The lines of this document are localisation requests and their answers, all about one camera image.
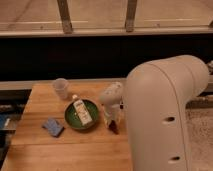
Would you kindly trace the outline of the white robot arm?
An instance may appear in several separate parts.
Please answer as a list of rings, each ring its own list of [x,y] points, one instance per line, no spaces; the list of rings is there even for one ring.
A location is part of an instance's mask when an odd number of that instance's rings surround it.
[[[105,116],[124,110],[133,171],[193,170],[185,110],[208,82],[201,59],[180,55],[140,64],[100,94]]]

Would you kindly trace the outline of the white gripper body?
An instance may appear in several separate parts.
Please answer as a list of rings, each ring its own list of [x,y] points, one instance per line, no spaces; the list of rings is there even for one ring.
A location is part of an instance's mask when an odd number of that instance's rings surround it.
[[[116,125],[119,125],[122,117],[122,109],[119,104],[114,105],[103,105],[104,112],[104,123],[107,128],[110,127],[112,122],[115,122]]]

